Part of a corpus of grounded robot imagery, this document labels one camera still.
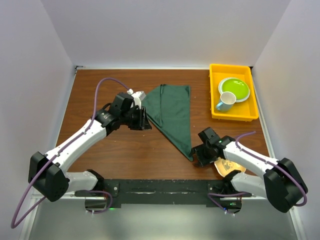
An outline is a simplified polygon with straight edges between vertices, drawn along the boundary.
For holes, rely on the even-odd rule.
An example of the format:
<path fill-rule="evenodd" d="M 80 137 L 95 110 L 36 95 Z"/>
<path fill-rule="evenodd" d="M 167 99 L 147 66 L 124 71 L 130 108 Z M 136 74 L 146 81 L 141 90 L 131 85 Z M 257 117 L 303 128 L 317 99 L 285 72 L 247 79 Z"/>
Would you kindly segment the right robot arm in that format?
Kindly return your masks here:
<path fill-rule="evenodd" d="M 220 137 L 208 127 L 198 136 L 202 143 L 192 147 L 189 153 L 197 158 L 198 165 L 205 166 L 222 159 L 237 163 L 253 173 L 249 175 L 232 170 L 223 178 L 221 193 L 207 194 L 211 200 L 253 194 L 267 199 L 282 213 L 307 204 L 308 187 L 290 159 L 278 160 L 255 152 L 240 143 L 243 134 L 237 138 Z"/>

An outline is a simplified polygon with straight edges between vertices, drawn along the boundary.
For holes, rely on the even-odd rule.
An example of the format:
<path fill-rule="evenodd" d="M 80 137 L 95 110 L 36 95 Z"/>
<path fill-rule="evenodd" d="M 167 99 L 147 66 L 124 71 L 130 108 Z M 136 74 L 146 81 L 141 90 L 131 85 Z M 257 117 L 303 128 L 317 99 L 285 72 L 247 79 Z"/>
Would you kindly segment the dark green cloth napkin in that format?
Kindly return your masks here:
<path fill-rule="evenodd" d="M 189 85 L 161 84 L 146 94 L 142 105 L 155 127 L 192 162 L 190 98 Z"/>

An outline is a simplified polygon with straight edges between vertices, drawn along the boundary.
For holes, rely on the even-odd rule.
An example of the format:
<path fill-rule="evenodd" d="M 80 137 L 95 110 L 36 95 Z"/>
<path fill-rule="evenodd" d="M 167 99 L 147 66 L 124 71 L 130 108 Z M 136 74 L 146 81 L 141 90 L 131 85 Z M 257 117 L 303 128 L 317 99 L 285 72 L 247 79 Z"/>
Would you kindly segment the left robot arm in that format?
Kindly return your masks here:
<path fill-rule="evenodd" d="M 65 142 L 45 154 L 36 152 L 30 159 L 28 182 L 50 202 L 65 193 L 87 191 L 99 196 L 104 190 L 104 178 L 94 170 L 69 172 L 71 165 L 90 147 L 120 126 L 143 131 L 152 127 L 142 105 L 144 91 L 118 93 L 112 103 L 93 113 L 85 125 Z"/>

